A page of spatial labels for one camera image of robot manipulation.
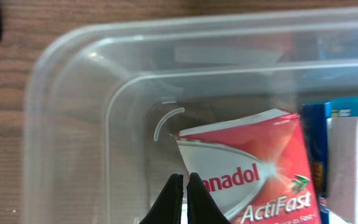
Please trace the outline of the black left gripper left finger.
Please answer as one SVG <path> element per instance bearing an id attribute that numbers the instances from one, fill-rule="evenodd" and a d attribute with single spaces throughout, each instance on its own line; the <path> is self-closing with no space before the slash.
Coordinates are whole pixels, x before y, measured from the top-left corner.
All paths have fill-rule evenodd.
<path id="1" fill-rule="evenodd" d="M 172 174 L 140 224 L 180 224 L 183 175 Z"/>

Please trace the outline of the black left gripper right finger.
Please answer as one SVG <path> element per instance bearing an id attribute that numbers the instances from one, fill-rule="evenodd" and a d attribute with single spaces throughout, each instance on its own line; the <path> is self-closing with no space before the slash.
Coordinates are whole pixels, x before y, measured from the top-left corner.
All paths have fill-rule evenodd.
<path id="1" fill-rule="evenodd" d="M 188 224 L 230 224 L 197 173 L 190 174 L 186 189 Z"/>

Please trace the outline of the red Panadol ActiFast packet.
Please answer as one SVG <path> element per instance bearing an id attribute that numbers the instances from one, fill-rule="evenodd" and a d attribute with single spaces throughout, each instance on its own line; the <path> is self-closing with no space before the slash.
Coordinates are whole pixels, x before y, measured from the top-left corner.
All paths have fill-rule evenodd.
<path id="1" fill-rule="evenodd" d="M 280 109 L 179 132 L 196 173 L 231 223 L 319 223 L 300 117 Z"/>

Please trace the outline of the clear plastic container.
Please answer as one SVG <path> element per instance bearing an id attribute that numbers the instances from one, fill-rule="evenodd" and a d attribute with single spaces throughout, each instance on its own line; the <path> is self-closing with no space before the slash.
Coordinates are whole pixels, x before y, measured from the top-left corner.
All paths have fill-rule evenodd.
<path id="1" fill-rule="evenodd" d="M 300 117 L 313 183 L 302 107 L 352 96 L 358 7 L 74 30 L 27 85 L 21 221 L 140 223 L 181 174 L 188 223 L 179 132 L 271 109 Z"/>

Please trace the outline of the blue Cool Fever box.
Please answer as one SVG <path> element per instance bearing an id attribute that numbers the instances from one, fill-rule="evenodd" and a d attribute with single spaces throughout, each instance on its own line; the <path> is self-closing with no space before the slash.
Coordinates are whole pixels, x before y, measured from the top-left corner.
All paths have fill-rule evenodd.
<path id="1" fill-rule="evenodd" d="M 306 132 L 313 184 L 323 223 L 350 223 L 328 208 L 328 128 L 333 118 L 358 117 L 358 96 L 306 103 L 302 118 Z"/>

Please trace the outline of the white Panadol box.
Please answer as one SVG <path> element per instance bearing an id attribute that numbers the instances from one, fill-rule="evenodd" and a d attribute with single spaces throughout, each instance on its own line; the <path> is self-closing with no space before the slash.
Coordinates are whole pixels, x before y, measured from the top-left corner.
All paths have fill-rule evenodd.
<path id="1" fill-rule="evenodd" d="M 333 118 L 328 138 L 328 208 L 358 223 L 358 117 Z"/>

